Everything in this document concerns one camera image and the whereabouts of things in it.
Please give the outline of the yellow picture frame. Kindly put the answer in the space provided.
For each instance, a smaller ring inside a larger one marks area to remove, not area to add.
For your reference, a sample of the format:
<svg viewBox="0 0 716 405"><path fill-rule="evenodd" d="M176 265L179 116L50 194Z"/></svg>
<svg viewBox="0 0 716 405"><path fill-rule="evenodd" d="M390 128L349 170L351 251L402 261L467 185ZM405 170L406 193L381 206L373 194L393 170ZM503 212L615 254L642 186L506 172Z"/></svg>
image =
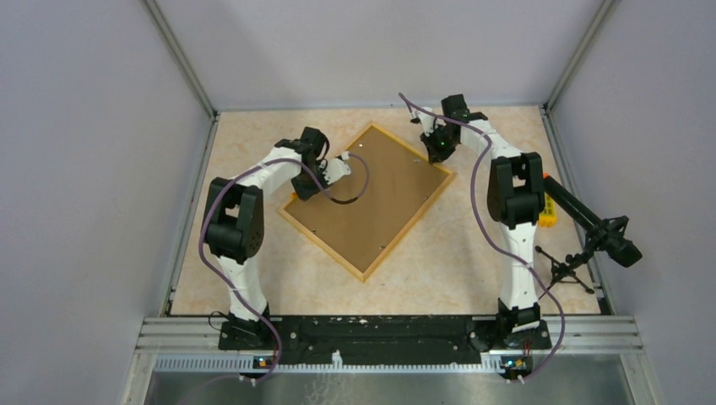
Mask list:
<svg viewBox="0 0 716 405"><path fill-rule="evenodd" d="M279 213L365 282L447 189L455 174L375 122L347 146L348 175L332 202L318 194L287 201Z"/></svg>

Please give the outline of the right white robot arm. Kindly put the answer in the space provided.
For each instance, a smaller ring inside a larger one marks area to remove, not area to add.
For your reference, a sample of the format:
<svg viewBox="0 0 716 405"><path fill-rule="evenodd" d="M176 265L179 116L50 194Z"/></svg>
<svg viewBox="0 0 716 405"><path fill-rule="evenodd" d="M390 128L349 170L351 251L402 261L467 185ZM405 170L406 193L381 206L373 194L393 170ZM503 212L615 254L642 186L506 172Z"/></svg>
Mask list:
<svg viewBox="0 0 716 405"><path fill-rule="evenodd" d="M533 271L534 237L545 208L542 159L509 143L486 115L469 110L461 94L446 97L441 105L440 116L422 107L412 111L411 121L423 128L420 140L430 163L443 162L459 145L490 161L486 206L506 243L498 252L508 262L491 337L516 348L537 333L541 321Z"/></svg>

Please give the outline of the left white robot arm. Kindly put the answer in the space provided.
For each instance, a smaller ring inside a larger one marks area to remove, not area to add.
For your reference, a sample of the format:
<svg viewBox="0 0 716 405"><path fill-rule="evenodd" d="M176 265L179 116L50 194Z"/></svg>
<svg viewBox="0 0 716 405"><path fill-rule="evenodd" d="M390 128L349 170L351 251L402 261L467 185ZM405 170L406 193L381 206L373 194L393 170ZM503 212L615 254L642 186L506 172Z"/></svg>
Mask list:
<svg viewBox="0 0 716 405"><path fill-rule="evenodd" d="M211 254L227 284L230 309L222 325L220 347L266 348L274 341L269 305L260 286L256 255L263 244L264 199L289 182L306 201L328 187L324 172L326 135L305 127L298 139L282 139L244 174L214 178L200 231L199 254Z"/></svg>

